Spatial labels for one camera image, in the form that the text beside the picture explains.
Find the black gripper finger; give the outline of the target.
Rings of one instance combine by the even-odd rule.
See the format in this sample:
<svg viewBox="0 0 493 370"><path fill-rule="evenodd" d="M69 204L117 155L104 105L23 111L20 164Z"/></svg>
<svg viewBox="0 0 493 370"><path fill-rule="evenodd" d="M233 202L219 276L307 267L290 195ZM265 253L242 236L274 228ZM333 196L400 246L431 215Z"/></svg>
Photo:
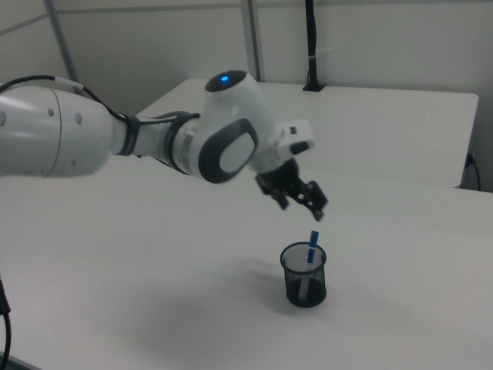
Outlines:
<svg viewBox="0 0 493 370"><path fill-rule="evenodd" d="M328 199L317 182L310 181L305 183L298 199L312 213L316 222L320 222L323 219L324 208L328 203Z"/></svg>
<svg viewBox="0 0 493 370"><path fill-rule="evenodd" d="M289 201L284 191L282 190L272 190L270 196L275 200L282 210L286 210L289 206Z"/></svg>

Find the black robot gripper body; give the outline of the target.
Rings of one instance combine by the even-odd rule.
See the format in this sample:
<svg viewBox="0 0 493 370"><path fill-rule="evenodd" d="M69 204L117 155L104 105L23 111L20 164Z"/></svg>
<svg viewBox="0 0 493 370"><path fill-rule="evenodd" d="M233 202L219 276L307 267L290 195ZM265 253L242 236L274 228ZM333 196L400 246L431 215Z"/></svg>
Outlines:
<svg viewBox="0 0 493 370"><path fill-rule="evenodd" d="M272 190L282 190L287 198L302 204L298 197L305 182L299 177L299 167L295 159L288 160L268 173L257 174L255 180L264 195L270 197Z"/></svg>

